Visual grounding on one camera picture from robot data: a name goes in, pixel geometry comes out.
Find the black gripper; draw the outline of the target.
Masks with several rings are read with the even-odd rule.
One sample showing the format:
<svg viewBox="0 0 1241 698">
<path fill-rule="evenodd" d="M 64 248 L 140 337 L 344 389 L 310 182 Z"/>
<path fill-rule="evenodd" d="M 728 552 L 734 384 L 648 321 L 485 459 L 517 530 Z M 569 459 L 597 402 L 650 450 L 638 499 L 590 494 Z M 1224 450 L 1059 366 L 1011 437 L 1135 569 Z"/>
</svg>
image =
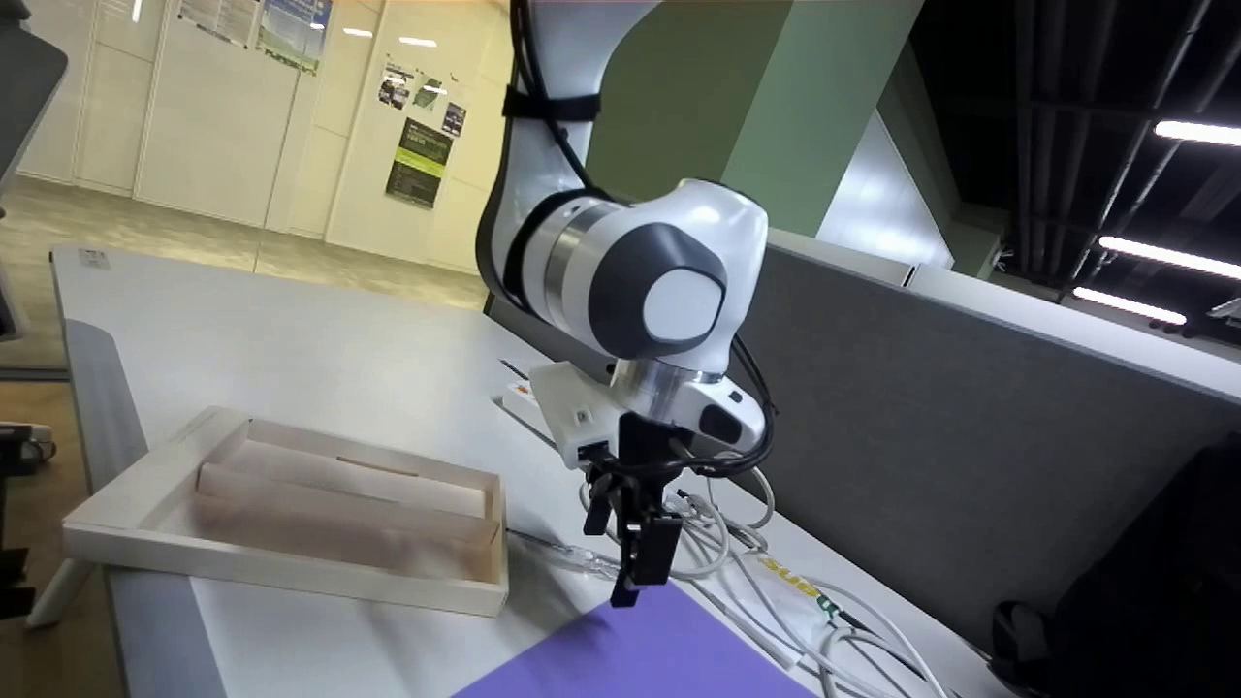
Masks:
<svg viewBox="0 0 1241 698">
<path fill-rule="evenodd" d="M 614 610 L 634 610 L 643 584 L 672 578 L 681 518 L 663 509 L 663 486 L 681 468 L 681 431 L 640 414 L 617 421 L 617 452 L 587 468 L 587 535 L 621 527 Z"/>
</svg>

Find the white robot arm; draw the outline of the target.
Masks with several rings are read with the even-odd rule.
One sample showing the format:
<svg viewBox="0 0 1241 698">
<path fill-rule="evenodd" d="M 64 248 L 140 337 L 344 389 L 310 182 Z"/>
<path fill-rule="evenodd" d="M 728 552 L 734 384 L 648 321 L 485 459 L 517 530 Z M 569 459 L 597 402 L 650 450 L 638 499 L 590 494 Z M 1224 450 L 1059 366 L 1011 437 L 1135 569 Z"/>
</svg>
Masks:
<svg viewBox="0 0 1241 698">
<path fill-rule="evenodd" d="M 621 610 L 672 578 L 681 515 L 663 486 L 728 477 L 771 437 L 771 409 L 728 381 L 768 215 L 703 177 L 621 203 L 587 171 L 605 66 L 657 4 L 507 0 L 503 140 L 472 246 L 491 296 L 610 361 L 541 367 L 530 398 L 587 477 L 587 527 L 621 546 Z"/>
</svg>

